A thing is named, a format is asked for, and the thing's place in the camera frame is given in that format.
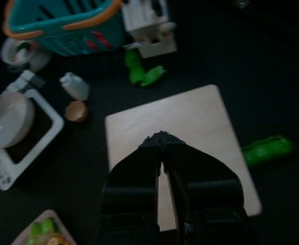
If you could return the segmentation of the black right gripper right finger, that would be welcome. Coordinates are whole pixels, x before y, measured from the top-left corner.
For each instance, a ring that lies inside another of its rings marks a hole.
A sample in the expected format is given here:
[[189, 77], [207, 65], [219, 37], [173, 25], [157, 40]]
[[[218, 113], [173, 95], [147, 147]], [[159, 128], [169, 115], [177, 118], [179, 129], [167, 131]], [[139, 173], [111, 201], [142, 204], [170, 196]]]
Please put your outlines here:
[[258, 245], [237, 174], [169, 133], [162, 147], [182, 245]]

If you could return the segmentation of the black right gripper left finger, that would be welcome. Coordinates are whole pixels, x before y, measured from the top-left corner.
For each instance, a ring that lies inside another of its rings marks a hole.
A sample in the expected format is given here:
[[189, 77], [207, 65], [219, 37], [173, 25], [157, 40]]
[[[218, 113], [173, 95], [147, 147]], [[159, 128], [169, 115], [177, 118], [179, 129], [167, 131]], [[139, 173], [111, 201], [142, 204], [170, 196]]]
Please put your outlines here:
[[162, 146], [147, 137], [111, 170], [103, 188], [98, 245], [158, 245]]

